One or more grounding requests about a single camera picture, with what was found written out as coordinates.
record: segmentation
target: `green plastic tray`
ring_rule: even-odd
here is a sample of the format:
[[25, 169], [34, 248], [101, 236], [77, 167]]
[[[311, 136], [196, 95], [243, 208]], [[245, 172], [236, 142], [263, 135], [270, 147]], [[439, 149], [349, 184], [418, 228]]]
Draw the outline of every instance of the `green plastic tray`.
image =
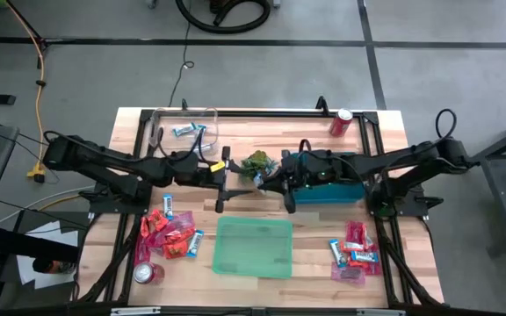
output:
[[292, 223], [281, 219], [218, 219], [212, 269], [251, 277], [292, 276]]

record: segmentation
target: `clear plastic container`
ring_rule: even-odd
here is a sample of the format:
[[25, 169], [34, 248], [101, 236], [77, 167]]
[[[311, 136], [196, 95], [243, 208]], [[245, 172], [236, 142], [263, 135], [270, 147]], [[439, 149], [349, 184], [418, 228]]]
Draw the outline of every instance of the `clear plastic container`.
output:
[[[204, 110], [171, 110], [158, 108], [151, 117], [152, 133], [149, 137], [149, 145], [161, 146], [166, 154], [176, 151], [191, 150], [192, 145], [197, 141], [200, 127], [205, 127], [201, 147], [204, 156], [213, 156], [218, 151], [218, 111], [214, 108]], [[194, 126], [194, 130], [188, 133], [177, 134], [176, 130]], [[160, 137], [160, 129], [163, 129], [163, 136]], [[194, 148], [199, 153], [199, 145]]]

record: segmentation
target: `wooden tabletop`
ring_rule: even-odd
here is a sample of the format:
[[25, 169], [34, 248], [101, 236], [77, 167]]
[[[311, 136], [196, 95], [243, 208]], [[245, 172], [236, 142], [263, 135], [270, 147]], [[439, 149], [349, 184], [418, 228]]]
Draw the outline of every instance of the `wooden tabletop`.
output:
[[[132, 153], [141, 110], [119, 108], [111, 149]], [[378, 115], [385, 150], [406, 147], [401, 113], [378, 111]], [[170, 119], [174, 118], [162, 118], [162, 121], [169, 124]], [[362, 153], [357, 123], [353, 122], [342, 138], [329, 137], [329, 123], [328, 118], [218, 118], [218, 144], [220, 148], [231, 146], [231, 158], [236, 162], [258, 149], [279, 161], [282, 149], [297, 151], [304, 138], [310, 140], [313, 149]], [[369, 137], [373, 140], [370, 129]], [[221, 149], [215, 154], [207, 154], [206, 158], [219, 160], [220, 155]], [[244, 187], [252, 188], [251, 184], [240, 181], [238, 175], [228, 175], [228, 189]], [[163, 193], [173, 195], [175, 213], [192, 211], [197, 229], [205, 231], [205, 239], [194, 259], [166, 260], [153, 254], [151, 261], [165, 268], [165, 279], [158, 285], [141, 285], [133, 281], [131, 305], [387, 307], [383, 276], [367, 276], [364, 286], [330, 280], [334, 259], [329, 250], [329, 239], [344, 239], [346, 221], [365, 222], [369, 234], [376, 240], [375, 225], [363, 200], [351, 205], [298, 205], [295, 214], [288, 214], [282, 196], [252, 193], [226, 202], [223, 214], [218, 214], [214, 212], [216, 191], [173, 184], [167, 188], [154, 188], [150, 208], [162, 210]], [[292, 277], [270, 279], [214, 273], [213, 249], [220, 216], [290, 220], [293, 223]], [[119, 215], [104, 215], [88, 233], [80, 264], [82, 295], [97, 281], [111, 260], [118, 222]], [[430, 238], [423, 223], [414, 218], [399, 218], [399, 224], [408, 266], [430, 295], [443, 301]], [[399, 273], [390, 262], [395, 290], [402, 299]], [[119, 295], [125, 267], [126, 260], [119, 268], [114, 299]]]

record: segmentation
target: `red soda can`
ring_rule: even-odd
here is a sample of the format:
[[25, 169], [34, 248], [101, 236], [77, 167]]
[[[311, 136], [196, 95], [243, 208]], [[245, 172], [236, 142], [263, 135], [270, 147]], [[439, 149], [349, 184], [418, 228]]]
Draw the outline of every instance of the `red soda can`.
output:
[[333, 118], [331, 126], [329, 127], [329, 133], [331, 136], [340, 137], [347, 132], [349, 125], [352, 121], [352, 112], [347, 109], [341, 109], [337, 112], [337, 115]]

